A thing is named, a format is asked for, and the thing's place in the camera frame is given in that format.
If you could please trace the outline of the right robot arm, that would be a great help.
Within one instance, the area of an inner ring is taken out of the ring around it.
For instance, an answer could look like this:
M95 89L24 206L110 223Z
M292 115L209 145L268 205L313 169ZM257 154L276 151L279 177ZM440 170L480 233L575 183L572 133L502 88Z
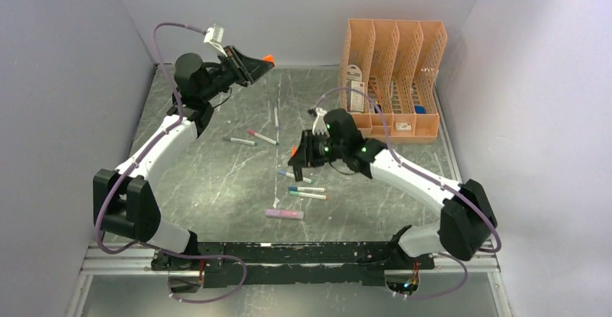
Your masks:
M389 251L392 265L407 269L417 256L445 252L469 261L489 238L499 239L497 219L484 187L473 179L459 182L436 175L399 155L385 142L365 138L354 118L342 108L311 108L312 128L301 133L300 144L289 158L296 181L305 168L319 168L337 160L354 174L380 181L412 196L433 212L438 221L398 232Z

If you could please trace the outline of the pink capped white marker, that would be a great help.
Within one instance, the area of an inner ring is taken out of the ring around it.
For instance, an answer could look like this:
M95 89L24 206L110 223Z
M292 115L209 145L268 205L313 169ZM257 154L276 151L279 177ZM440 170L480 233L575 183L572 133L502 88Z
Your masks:
M265 135L262 135L262 134L258 133L257 131L254 131L252 129L248 129L248 133L249 133L249 135L254 136L254 137L258 138L258 139L261 139L261 140L263 140L265 142L268 142L269 144L272 144L274 146L279 146L279 142L277 140L272 139L270 137L267 137Z

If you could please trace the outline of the teal capped white marker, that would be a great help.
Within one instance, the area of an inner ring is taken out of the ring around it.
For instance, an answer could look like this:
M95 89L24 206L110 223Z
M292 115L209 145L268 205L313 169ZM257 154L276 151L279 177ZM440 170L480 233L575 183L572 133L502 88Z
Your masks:
M289 186L288 191L308 192L308 193L325 193L326 188L319 187L304 187L304 186Z

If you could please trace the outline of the orange mesh file organizer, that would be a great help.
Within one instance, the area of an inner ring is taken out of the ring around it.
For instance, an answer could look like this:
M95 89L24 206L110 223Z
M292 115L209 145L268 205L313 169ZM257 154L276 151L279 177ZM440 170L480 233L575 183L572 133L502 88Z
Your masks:
M363 136L397 144L437 139L434 83L446 45L441 21L349 19L338 77L340 101L347 110L347 66L357 65L364 82L364 112L349 113ZM425 107L427 114L416 114L415 105ZM396 131L396 122L410 122L412 132Z

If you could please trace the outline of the white packaged item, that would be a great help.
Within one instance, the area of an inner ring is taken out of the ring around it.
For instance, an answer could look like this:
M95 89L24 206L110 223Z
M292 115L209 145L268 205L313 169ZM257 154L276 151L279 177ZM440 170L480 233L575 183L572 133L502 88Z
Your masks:
M364 82L361 69L354 64L349 64L346 71L347 110L350 113L364 112Z

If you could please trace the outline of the black orange highlighter body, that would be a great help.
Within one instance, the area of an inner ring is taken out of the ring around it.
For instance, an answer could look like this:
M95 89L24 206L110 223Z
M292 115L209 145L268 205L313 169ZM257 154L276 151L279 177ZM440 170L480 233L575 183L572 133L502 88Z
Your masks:
M297 150L298 150L298 147L296 146L292 147L291 161L292 161L294 179L298 182L305 182L304 177L303 177L302 167L296 163L296 160L294 158L295 154L297 153Z

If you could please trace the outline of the blue object in organizer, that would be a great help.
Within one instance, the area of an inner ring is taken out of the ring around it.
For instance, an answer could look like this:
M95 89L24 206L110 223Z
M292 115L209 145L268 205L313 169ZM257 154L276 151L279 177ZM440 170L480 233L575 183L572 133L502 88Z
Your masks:
M414 106L414 111L416 114L427 114L427 111L425 109L425 107L421 106L421 105L415 105Z

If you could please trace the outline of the green capped orange marker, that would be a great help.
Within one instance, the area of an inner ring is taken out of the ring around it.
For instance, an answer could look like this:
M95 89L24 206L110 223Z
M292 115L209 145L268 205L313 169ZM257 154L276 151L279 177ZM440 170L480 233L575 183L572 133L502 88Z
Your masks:
M324 195L324 194L313 194L313 193L302 192L302 191L290 191L289 194L291 196L298 196L298 197L302 197L302 198L319 199L319 200L328 200L329 199L329 197L327 195Z

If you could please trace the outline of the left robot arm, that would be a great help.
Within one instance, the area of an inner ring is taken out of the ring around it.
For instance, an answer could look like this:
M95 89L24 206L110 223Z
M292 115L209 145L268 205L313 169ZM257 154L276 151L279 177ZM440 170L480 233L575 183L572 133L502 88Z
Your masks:
M113 170L101 169L93 179L93 216L97 233L107 232L171 252L170 259L188 271L200 259L195 233L164 220L155 198L159 179L176 157L209 125L211 100L248 87L275 66L273 56L253 58L236 47L223 47L218 62L185 53L175 62L176 94L159 128L139 150Z

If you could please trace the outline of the aluminium rail frame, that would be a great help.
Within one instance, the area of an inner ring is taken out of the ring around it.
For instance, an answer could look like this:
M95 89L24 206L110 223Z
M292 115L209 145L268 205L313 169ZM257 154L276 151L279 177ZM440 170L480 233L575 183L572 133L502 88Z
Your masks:
M133 246L122 253L110 255L92 243L85 255L81 272L85 274L151 274L150 262L157 252L143 246ZM470 261L464 262L470 273L501 272L494 254L478 252Z

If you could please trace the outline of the purple highlighter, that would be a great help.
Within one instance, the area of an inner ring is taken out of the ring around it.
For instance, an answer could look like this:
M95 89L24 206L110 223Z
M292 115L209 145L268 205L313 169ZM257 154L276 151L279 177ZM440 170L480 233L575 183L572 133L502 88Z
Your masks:
M283 209L267 209L265 211L265 216L277 219L303 220L304 212Z

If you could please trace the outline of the grey capped white marker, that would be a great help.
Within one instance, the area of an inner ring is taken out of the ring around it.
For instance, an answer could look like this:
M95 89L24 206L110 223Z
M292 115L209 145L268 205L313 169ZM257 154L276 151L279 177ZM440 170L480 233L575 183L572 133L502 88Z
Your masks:
M249 145L249 146L258 146L258 143L252 140L247 140L247 139L240 139L240 138L234 138L234 137L230 137L230 136L224 136L222 138L222 140L224 142L232 142L232 143L236 143L236 144L244 144L244 145Z

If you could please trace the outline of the blue capped white marker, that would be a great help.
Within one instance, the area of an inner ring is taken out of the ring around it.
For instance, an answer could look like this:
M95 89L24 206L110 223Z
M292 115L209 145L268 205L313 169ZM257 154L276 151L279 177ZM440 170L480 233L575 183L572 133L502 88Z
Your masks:
M304 183L314 184L314 180L312 180L310 178L306 178L306 177L302 177L301 180L296 180L294 173L289 173L289 172L284 171L284 170L277 170L277 173L279 175L282 175L282 176L285 176L285 177L288 177L288 178L293 178L295 181L298 181L298 182L301 181L301 182L304 182Z

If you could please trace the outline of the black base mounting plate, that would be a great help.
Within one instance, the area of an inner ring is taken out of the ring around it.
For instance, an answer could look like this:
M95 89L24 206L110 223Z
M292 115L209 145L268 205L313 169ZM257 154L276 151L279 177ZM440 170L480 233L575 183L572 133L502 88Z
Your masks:
M390 241L369 242L200 242L203 261L178 259L156 253L154 272L204 278L204 287L237 285L292 285L360 283L382 287L393 270L433 269L432 255L416 258Z

